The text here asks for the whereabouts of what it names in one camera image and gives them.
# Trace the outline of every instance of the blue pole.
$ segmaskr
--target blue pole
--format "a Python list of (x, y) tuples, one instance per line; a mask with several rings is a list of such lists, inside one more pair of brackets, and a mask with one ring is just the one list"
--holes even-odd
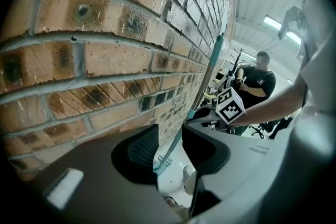
[[(199, 87), (199, 90), (198, 90), (197, 95), (195, 97), (195, 101), (193, 102), (193, 104), (192, 104), (192, 106), (189, 110), (189, 113), (187, 115), (186, 120), (192, 119), (194, 117), (194, 115), (196, 113), (196, 110), (197, 110), (197, 108), (198, 108), (198, 106), (201, 102), (201, 99), (203, 98), (206, 87), (209, 84), (211, 75), (212, 75), (213, 70), (215, 68), (215, 65), (218, 61), (219, 53), (220, 53), (220, 50), (222, 48), (223, 41), (224, 41), (223, 34), (224, 33), (217, 36), (217, 38), (216, 38), (216, 43), (215, 43), (214, 49), (213, 49), (211, 57), (210, 57), (209, 65), (208, 65), (208, 67), (205, 71), (201, 86)], [(181, 126), (180, 130), (178, 131), (177, 135), (175, 136), (175, 138), (173, 140), (173, 143), (170, 145), (167, 153), (164, 155), (162, 161), (160, 162), (160, 165), (155, 170), (158, 170), (167, 161), (167, 159), (170, 157), (170, 155), (172, 154), (172, 152), (176, 148), (176, 146), (177, 146), (177, 144), (178, 144), (178, 142), (180, 141), (181, 138), (182, 138), (182, 126)]]

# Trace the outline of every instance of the man's arm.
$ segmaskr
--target man's arm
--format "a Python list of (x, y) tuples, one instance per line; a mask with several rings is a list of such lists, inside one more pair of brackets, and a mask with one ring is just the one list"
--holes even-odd
[(251, 88), (247, 86), (246, 84), (242, 83), (240, 85), (240, 89), (246, 92), (249, 92), (250, 94), (258, 97), (266, 97), (264, 90), (262, 88)]
[(243, 68), (240, 68), (240, 69), (238, 70), (238, 76), (237, 76), (237, 79), (243, 80), (243, 75), (244, 75), (244, 70), (243, 70)]
[[(300, 70), (305, 65), (306, 60), (304, 59)], [(247, 109), (245, 114), (241, 115), (231, 125), (246, 126), (274, 121), (297, 111), (302, 105), (305, 85), (306, 84), (299, 73), (291, 86), (284, 89), (275, 97)]]

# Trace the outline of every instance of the fluorescent light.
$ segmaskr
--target fluorescent light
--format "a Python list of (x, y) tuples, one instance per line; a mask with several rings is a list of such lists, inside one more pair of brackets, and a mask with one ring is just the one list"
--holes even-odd
[[(281, 29), (281, 24), (278, 23), (276, 20), (273, 20), (272, 18), (268, 17), (268, 16), (265, 17), (264, 23), (274, 27), (277, 30)], [(292, 39), (295, 43), (297, 43), (299, 45), (301, 44), (301, 38), (299, 38), (299, 36), (294, 34), (293, 32), (288, 32), (286, 34), (286, 36), (289, 37), (290, 39)]]
[(251, 56), (250, 54), (246, 54), (246, 53), (244, 53), (243, 51), (242, 51), (242, 53), (241, 53), (241, 54), (243, 54), (243, 55), (246, 55), (246, 56), (248, 56), (248, 57), (250, 57), (250, 58), (252, 58), (252, 59), (254, 59), (254, 60), (257, 60), (257, 58), (255, 58), (255, 57)]
[(274, 28), (280, 30), (281, 29), (281, 24), (278, 23), (276, 20), (271, 19), (270, 17), (265, 17), (264, 23), (273, 26)]

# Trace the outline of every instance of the brick wall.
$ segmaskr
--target brick wall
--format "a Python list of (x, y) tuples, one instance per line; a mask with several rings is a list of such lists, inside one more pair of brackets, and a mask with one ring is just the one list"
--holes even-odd
[[(74, 146), (158, 123), (171, 141), (235, 0), (13, 0), (0, 32), (0, 128), (29, 180)], [(222, 64), (222, 49), (216, 70)]]

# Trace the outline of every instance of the man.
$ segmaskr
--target man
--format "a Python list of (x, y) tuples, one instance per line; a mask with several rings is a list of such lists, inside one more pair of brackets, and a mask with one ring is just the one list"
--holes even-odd
[[(238, 70), (236, 77), (241, 81), (237, 93), (241, 97), (244, 108), (259, 104), (268, 99), (274, 91), (276, 78), (274, 73), (269, 70), (270, 56), (265, 51), (257, 54), (256, 66), (243, 66)], [(235, 128), (236, 135), (242, 135), (248, 126)]]

